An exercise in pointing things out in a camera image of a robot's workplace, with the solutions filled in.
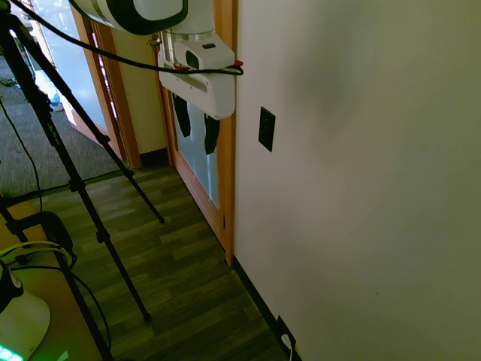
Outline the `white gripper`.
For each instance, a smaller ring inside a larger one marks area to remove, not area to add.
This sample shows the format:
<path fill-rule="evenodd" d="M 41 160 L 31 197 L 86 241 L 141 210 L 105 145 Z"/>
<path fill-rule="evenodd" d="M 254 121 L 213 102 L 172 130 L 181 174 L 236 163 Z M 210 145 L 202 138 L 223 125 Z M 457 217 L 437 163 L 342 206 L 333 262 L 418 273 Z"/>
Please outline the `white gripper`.
<path fill-rule="evenodd" d="M 185 50 L 181 57 L 188 59 L 195 56 L 198 68 L 226 70 L 235 62 L 230 50 Z M 220 120 L 230 117 L 235 110 L 234 77 L 227 74 L 173 74 L 160 72 L 159 79 L 164 88 L 173 93 L 174 110 L 180 131 L 184 137 L 191 134 L 187 102 L 201 109 L 204 115 L 204 150 L 212 154 L 217 146 Z"/>

